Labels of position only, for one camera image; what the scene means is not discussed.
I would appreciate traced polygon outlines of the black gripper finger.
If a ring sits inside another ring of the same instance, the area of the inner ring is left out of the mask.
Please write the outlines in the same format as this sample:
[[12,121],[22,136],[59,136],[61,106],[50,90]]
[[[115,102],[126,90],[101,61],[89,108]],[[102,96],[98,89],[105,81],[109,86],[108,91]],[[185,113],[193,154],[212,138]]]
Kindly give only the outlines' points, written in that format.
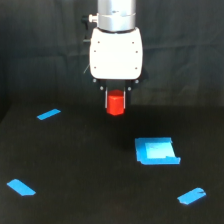
[[123,90],[123,107],[126,109],[126,88]]
[[105,109],[108,107],[108,88],[105,87]]

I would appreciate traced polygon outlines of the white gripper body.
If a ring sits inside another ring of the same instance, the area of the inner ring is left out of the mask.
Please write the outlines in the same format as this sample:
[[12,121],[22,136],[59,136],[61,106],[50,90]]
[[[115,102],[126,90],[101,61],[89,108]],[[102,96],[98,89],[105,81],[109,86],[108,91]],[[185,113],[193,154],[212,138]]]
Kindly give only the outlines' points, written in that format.
[[90,39],[89,69],[105,90],[108,81],[135,81],[142,73],[143,44],[139,28],[109,33],[94,28]]

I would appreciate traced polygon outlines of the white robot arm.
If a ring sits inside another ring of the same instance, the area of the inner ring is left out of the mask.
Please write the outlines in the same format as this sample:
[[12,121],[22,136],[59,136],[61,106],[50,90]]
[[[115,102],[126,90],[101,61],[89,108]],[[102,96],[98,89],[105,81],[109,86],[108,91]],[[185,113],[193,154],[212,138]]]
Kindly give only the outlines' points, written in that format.
[[105,109],[113,116],[126,109],[127,92],[138,82],[143,44],[136,26],[136,0],[97,0],[97,13],[83,16],[85,27],[95,23],[89,42],[90,74],[105,95]]

